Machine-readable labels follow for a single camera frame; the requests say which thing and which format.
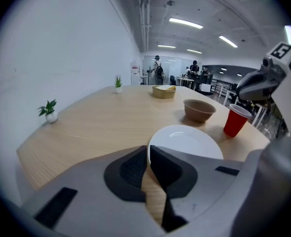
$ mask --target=potted plant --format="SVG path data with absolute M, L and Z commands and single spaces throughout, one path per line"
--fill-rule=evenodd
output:
M 42 116 L 45 114 L 46 121 L 49 123 L 54 123 L 57 121 L 57 112 L 54 110 L 54 106 L 56 105 L 56 100 L 49 102 L 47 101 L 46 106 L 41 106 L 38 109 L 40 109 L 39 116 Z
M 122 93 L 122 81 L 121 81 L 121 76 L 116 76 L 115 87 L 116 87 L 116 93 L 117 93 L 117 94 Z

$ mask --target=yellow basket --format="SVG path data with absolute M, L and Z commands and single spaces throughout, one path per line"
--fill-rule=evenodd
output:
M 174 98 L 175 92 L 176 92 L 176 87 L 174 86 L 174 89 L 157 89 L 160 85 L 155 85 L 152 87 L 153 89 L 153 96 L 156 98 L 162 98 L 162 99 L 167 99 L 167 98 Z

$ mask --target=small green plant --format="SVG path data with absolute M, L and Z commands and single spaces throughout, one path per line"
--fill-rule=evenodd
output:
M 116 76 L 115 87 L 120 88 L 122 86 L 121 76 Z
M 54 112 L 54 106 L 56 105 L 56 100 L 54 99 L 53 101 L 49 102 L 47 101 L 46 106 L 41 106 L 38 108 L 40 110 L 39 116 L 42 116 L 44 114 L 48 115 Z

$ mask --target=glass wall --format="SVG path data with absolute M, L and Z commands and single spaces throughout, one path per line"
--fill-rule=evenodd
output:
M 143 63 L 143 69 L 144 69 L 144 75 L 147 75 L 146 71 L 151 70 L 154 68 L 154 56 L 144 56 L 144 63 Z M 180 77 L 181 74 L 186 73 L 186 67 L 190 67 L 190 65 L 193 64 L 192 60 L 186 60 L 186 59 L 179 59 L 174 57 L 166 57 L 161 56 L 160 62 L 162 64 L 162 68 L 164 70 L 165 74 L 165 80 L 163 84 L 169 84 L 169 78 L 170 76 L 174 76 L 177 84 L 179 81 L 177 81 L 177 77 Z M 199 71 L 202 69 L 201 63 L 199 61 Z M 155 84 L 155 75 L 154 71 L 149 75 L 149 84 L 154 85 Z

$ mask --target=black backpack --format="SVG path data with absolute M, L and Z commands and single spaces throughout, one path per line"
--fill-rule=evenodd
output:
M 157 64 L 157 62 L 155 62 L 155 63 L 156 63 L 156 65 L 158 66 L 158 67 L 156 68 L 155 74 L 156 74 L 157 76 L 161 77 L 162 74 L 163 74 L 163 68 L 162 68 L 162 66 L 159 66 L 159 65 Z

